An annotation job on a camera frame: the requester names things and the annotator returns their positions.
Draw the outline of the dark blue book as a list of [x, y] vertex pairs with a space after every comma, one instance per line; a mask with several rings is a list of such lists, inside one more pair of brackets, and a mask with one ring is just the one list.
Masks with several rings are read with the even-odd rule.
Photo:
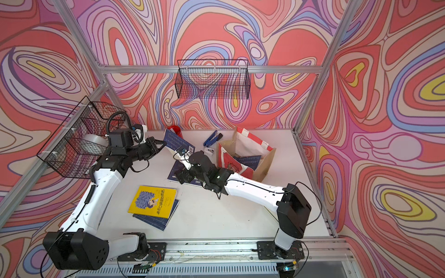
[[181, 139], [179, 136], [177, 136], [174, 132], [166, 129], [164, 133], [164, 139], [167, 143], [166, 147], [170, 149], [171, 153], [174, 155], [176, 150], [178, 148], [185, 148], [190, 150], [190, 152], [195, 152], [195, 147], [191, 145], [189, 142], [185, 141], [184, 139]]
[[[172, 169], [171, 169], [171, 171], [170, 171], [170, 173], [168, 175], [167, 180], [175, 182], [175, 183], [178, 183], [179, 180], [176, 177], [176, 172], [181, 170], [182, 168], [184, 168], [184, 165], [181, 162], [179, 162], [179, 161], [175, 161], [175, 163], [174, 163], [174, 165], [173, 165], [173, 167], [172, 167]], [[196, 178], [194, 180], [192, 180], [191, 182], [185, 183], [185, 184], [193, 185], [193, 186], [202, 186], [202, 182], [199, 181]]]

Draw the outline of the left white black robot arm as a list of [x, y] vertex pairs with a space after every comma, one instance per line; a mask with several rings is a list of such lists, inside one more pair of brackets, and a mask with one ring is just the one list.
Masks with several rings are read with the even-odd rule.
[[108, 146], [89, 168], [89, 189], [78, 206], [56, 232], [43, 240], [47, 257], [58, 270], [98, 270], [106, 261], [120, 256], [145, 259], [150, 249], [142, 232], [115, 239], [97, 236], [103, 215], [116, 187], [133, 163], [148, 162], [165, 147], [165, 142], [144, 136], [144, 127], [133, 126], [126, 112], [113, 113], [105, 126]]

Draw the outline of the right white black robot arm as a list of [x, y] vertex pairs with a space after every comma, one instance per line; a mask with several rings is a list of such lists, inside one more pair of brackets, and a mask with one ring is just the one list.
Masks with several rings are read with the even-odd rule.
[[177, 151], [173, 159], [183, 164], [175, 172], [179, 183], [194, 179], [202, 188], [221, 195], [236, 196], [275, 212], [279, 228], [274, 238], [275, 249], [287, 252], [297, 239], [302, 239], [312, 210], [309, 201], [294, 184], [285, 188], [272, 186], [241, 176], [230, 169], [217, 167], [203, 151]]

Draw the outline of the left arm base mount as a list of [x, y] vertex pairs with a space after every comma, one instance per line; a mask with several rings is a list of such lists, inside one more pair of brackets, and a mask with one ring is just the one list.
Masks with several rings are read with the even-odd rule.
[[135, 251], [118, 256], [118, 261], [159, 263], [165, 259], [166, 242], [148, 242], [146, 234], [142, 232], [131, 232], [124, 235], [136, 236], [137, 246]]

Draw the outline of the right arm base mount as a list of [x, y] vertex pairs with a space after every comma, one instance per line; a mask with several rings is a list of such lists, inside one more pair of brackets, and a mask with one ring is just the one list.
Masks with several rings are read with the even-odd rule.
[[289, 250], [278, 247], [274, 241], [258, 241], [256, 252], [260, 260], [293, 259], [299, 261], [305, 258], [302, 242], [295, 240]]

